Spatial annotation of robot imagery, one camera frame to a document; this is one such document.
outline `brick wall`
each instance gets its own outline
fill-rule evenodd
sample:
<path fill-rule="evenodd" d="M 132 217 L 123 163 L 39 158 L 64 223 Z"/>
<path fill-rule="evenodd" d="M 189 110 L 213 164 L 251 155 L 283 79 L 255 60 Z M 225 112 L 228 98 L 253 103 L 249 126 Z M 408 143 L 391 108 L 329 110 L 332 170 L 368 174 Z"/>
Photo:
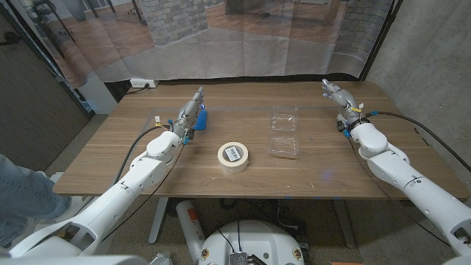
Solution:
<path fill-rule="evenodd" d="M 208 28 L 203 0 L 141 0 L 141 10 L 157 46 Z"/>
<path fill-rule="evenodd" d="M 335 52 L 351 54 L 366 62 L 391 3 L 392 0 L 356 0 L 347 8 Z"/>

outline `roll of tape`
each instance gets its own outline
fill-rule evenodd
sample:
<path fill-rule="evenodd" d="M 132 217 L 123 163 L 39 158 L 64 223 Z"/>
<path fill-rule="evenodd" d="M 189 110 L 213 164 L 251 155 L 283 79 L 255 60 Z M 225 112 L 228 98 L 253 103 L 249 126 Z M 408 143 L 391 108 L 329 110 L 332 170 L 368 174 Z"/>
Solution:
<path fill-rule="evenodd" d="M 247 167 L 249 163 L 249 151 L 238 142 L 227 143 L 218 151 L 219 165 L 227 173 L 239 173 Z"/>

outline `blue object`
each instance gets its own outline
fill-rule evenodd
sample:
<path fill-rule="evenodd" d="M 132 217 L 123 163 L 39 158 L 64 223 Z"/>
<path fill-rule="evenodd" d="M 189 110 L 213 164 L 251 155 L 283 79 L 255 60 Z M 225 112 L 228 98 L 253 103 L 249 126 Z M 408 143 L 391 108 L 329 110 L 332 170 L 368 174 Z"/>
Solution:
<path fill-rule="evenodd" d="M 193 126 L 195 130 L 204 130 L 206 129 L 206 118 L 208 117 L 208 112 L 206 109 L 202 109 L 196 120 L 196 124 Z"/>

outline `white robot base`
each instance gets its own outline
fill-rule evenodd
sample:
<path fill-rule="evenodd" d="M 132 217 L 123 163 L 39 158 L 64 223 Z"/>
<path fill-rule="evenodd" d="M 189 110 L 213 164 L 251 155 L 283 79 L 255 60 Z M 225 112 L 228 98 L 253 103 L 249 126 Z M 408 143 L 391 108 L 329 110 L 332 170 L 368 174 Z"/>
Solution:
<path fill-rule="evenodd" d="M 304 265 L 304 259 L 297 241 L 283 229 L 241 220 L 220 228 L 203 244 L 199 265 L 216 264 Z"/>

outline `white cylinder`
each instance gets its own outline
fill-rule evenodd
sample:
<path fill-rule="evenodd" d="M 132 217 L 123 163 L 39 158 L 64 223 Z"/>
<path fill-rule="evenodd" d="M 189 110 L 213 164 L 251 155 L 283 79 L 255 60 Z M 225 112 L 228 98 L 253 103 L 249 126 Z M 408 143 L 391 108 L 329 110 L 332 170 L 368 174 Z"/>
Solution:
<path fill-rule="evenodd" d="M 201 248 L 205 243 L 205 234 L 198 220 L 198 215 L 191 201 L 186 200 L 177 205 L 177 214 L 185 235 L 186 245 L 190 251 L 193 264 L 198 264 Z"/>

